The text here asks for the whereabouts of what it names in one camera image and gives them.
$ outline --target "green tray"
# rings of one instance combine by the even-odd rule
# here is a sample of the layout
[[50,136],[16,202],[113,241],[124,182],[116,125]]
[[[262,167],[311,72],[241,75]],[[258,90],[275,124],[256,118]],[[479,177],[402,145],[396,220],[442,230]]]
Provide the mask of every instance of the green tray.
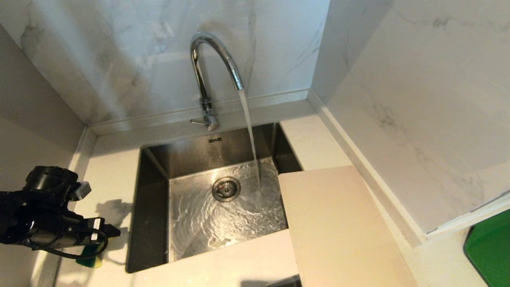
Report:
[[464,254],[490,287],[510,287],[510,210],[473,226]]

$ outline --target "marble backsplash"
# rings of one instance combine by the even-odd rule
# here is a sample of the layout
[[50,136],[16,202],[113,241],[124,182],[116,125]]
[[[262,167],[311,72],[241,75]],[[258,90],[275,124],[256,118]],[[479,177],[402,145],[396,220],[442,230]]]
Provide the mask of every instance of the marble backsplash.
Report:
[[331,0],[312,90],[428,232],[510,189],[510,2],[364,2]]
[[[248,97],[309,88],[329,0],[0,0],[0,23],[86,124],[198,107],[189,55],[218,36]],[[236,100],[204,48],[215,102]]]

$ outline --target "logo on sink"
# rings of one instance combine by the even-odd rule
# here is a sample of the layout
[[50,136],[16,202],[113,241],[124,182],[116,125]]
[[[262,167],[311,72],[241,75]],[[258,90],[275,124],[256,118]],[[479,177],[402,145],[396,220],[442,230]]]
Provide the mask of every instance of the logo on sink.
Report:
[[217,138],[211,138],[211,139],[209,139],[209,143],[211,143],[211,142],[215,142],[215,141],[221,141],[221,137],[217,137]]

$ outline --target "cable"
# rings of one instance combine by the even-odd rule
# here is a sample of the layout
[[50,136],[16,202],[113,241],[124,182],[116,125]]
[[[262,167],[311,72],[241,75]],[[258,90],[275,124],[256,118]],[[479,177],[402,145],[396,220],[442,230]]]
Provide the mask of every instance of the cable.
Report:
[[69,253],[65,253],[62,251],[58,251],[58,250],[55,250],[52,248],[46,248],[46,247],[41,247],[41,248],[37,248],[37,249],[43,250],[43,251],[46,251],[46,252],[49,252],[51,254],[55,254],[58,256],[62,256],[65,258],[69,258],[69,259],[89,259],[89,258],[92,258],[92,257],[95,257],[95,256],[101,254],[101,252],[103,252],[106,249],[106,246],[108,246],[108,236],[106,236],[106,234],[99,229],[84,228],[84,229],[77,230],[77,232],[97,233],[98,235],[100,235],[100,237],[103,238],[103,246],[99,250],[97,250],[94,254],[91,254],[91,255],[69,254]]

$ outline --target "kitchen sink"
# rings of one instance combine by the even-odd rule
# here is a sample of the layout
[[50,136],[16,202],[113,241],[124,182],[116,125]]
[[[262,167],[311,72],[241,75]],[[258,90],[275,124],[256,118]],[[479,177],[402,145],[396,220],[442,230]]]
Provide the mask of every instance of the kitchen sink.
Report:
[[258,167],[247,128],[142,149],[127,272],[288,228],[277,176],[301,166],[278,123],[253,134]]

